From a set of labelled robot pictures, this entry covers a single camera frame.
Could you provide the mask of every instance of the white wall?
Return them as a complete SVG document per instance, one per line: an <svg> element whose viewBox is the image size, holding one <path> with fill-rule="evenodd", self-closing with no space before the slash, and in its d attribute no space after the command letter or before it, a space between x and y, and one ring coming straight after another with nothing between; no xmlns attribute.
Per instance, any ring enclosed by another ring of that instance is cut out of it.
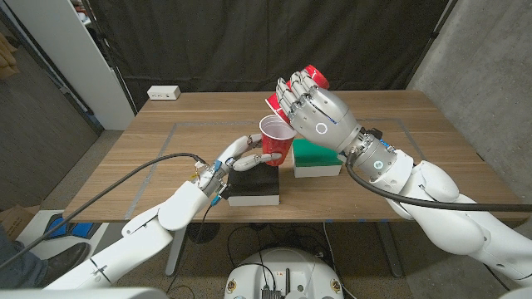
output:
<svg viewBox="0 0 532 299"><path fill-rule="evenodd" d="M68 0L5 0L107 130L134 118L124 91Z"/></svg>

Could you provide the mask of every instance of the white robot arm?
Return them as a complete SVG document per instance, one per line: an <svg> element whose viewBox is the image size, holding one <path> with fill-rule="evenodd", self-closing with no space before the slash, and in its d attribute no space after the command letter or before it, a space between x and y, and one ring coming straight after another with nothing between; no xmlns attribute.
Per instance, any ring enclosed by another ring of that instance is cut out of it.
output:
<svg viewBox="0 0 532 299"><path fill-rule="evenodd" d="M347 156L348 171L357 166L370 185L391 194L427 203L475 203L460 194L444 170L427 161L415 165L412 157L383 142L380 131L361 127L347 105L319 88L305 70L294 73L291 82L290 89L278 79L276 90L290 125L314 144ZM469 255L520 285L532 286L532 241L490 213L387 201L403 218L416 220L442 250Z"/></svg>
<svg viewBox="0 0 532 299"><path fill-rule="evenodd" d="M281 157L281 154L273 153L242 158L245 152L260 147L261 141L261 134L242 136L213 165L196 164L197 168L204 168L197 178L184 182L169 199L133 218L122 229L121 240L90 257L46 289L108 287L156 255L172 241L170 231L186 228L209 203L209 196L225 189L226 183L222 178L230 169L244 171Z"/></svg>

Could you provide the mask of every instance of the black curtain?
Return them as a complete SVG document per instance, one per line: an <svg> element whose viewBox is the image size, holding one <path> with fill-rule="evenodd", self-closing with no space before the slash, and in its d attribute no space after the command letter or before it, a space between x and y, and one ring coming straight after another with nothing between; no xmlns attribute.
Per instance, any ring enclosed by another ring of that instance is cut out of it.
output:
<svg viewBox="0 0 532 299"><path fill-rule="evenodd" d="M404 89L447 0L91 0L138 107L152 85L273 91L308 64L332 90Z"/></svg>

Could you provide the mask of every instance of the cardboard box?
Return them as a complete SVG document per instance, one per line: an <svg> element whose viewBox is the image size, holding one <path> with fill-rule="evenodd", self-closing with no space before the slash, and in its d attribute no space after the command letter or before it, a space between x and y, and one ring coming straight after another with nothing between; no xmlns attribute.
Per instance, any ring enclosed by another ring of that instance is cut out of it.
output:
<svg viewBox="0 0 532 299"><path fill-rule="evenodd" d="M32 221L33 216L39 212L39 206L23 208L17 205L14 208L0 213L0 223L7 233L7 238L15 241L24 228Z"/></svg>

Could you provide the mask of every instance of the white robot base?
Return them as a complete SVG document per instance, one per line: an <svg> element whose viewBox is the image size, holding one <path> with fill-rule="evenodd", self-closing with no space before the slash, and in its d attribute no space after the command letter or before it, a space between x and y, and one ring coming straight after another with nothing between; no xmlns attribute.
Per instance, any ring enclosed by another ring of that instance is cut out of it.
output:
<svg viewBox="0 0 532 299"><path fill-rule="evenodd" d="M270 248L261 254L263 265L272 273L263 269L255 253L229 275L225 299L343 298L338 275L319 257L295 248Z"/></svg>

